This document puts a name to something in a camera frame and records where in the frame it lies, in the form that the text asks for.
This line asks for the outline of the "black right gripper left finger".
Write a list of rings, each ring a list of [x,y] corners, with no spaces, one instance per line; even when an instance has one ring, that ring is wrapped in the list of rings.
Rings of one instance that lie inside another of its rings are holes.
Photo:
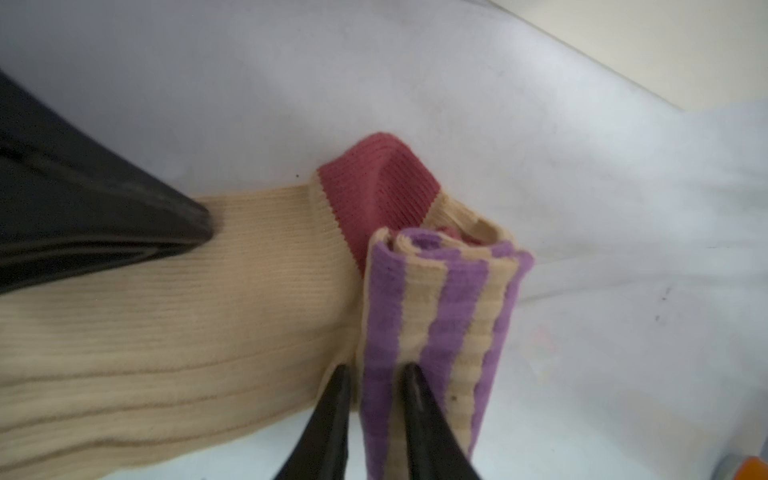
[[[275,480],[342,480],[348,459],[351,371],[335,368],[292,453]]]

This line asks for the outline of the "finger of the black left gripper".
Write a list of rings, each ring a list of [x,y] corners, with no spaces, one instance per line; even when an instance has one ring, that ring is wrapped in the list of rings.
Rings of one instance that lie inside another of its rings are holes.
[[[176,256],[211,240],[201,204],[1,77],[1,291]]]

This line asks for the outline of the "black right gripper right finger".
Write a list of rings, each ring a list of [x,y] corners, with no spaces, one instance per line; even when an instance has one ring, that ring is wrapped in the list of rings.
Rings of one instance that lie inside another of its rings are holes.
[[[480,480],[416,363],[404,366],[402,396],[411,480]]]

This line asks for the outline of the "beige pink purple striped sock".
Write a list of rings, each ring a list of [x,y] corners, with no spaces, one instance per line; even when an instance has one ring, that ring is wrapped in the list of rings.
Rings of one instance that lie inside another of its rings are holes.
[[[1,299],[1,475],[98,479],[250,434],[354,374],[367,475],[407,477],[401,368],[471,453],[529,252],[393,135],[206,200],[181,256]]]

